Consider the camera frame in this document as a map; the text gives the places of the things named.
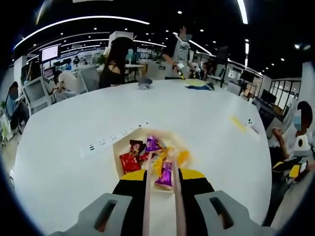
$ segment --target window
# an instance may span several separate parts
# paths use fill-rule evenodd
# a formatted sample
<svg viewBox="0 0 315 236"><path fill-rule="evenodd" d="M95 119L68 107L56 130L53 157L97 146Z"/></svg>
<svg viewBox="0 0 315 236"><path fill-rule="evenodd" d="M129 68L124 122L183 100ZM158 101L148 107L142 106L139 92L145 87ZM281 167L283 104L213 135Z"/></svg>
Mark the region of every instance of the window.
<svg viewBox="0 0 315 236"><path fill-rule="evenodd" d="M273 81L269 92L277 97L275 105L284 112L291 105L295 95L300 92L300 81Z"/></svg>

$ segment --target black top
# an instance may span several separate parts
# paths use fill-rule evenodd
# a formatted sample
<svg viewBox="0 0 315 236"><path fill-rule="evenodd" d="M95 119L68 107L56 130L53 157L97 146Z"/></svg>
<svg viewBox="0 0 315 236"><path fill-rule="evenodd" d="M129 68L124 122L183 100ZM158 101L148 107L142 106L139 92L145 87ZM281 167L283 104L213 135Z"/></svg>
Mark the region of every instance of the black top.
<svg viewBox="0 0 315 236"><path fill-rule="evenodd" d="M99 82L98 88L103 89L110 87L111 85L122 85L125 84L125 77L124 72L122 74L117 74L111 71L108 66L104 68L102 71Z"/></svg>

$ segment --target purple candy wrapper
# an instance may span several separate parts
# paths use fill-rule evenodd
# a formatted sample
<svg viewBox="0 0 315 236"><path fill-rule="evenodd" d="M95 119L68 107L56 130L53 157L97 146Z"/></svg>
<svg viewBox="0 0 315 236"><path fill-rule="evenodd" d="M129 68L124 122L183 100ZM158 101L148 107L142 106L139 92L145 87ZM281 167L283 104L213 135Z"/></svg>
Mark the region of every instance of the purple candy wrapper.
<svg viewBox="0 0 315 236"><path fill-rule="evenodd" d="M164 161L162 166L162 176L155 181L155 184L172 189L172 162Z"/></svg>
<svg viewBox="0 0 315 236"><path fill-rule="evenodd" d="M147 139L146 151L156 151L160 150L161 147L158 146L158 141L153 136L149 136Z"/></svg>

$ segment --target white table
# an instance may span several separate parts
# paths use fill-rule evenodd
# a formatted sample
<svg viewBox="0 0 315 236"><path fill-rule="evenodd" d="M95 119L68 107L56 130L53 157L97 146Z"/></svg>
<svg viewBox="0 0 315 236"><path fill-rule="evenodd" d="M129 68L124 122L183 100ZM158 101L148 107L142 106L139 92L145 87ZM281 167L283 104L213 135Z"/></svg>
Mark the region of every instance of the white table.
<svg viewBox="0 0 315 236"><path fill-rule="evenodd" d="M105 88L31 116L13 171L17 197L36 225L45 234L65 231L82 209L114 190L119 178L112 149L82 158L79 147L121 131L128 120L179 134L195 158L191 168L245 205L261 224L270 200L271 162L256 107L223 89L185 86L182 80L168 80L155 81L149 90L138 84ZM242 133L231 116L255 122L260 140ZM150 235L176 235L174 195L154 195L150 207Z"/></svg>

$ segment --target power strip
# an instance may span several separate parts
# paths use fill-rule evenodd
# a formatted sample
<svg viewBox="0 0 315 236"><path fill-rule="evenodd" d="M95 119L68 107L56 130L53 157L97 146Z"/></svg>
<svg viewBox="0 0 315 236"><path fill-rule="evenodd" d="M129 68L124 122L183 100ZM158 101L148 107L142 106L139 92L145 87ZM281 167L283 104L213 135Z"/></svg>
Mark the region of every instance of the power strip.
<svg viewBox="0 0 315 236"><path fill-rule="evenodd" d="M125 128L121 131L118 131L115 134L108 135L105 137L100 137L88 144L83 144L80 147L81 157L87 158L89 156L93 156L99 153L100 151L110 148L114 143L118 142L125 136L131 134L136 129L141 128L141 127L149 127L149 126L152 126L152 125L149 124L149 122L147 121L140 122L138 124L131 125L129 128Z"/></svg>

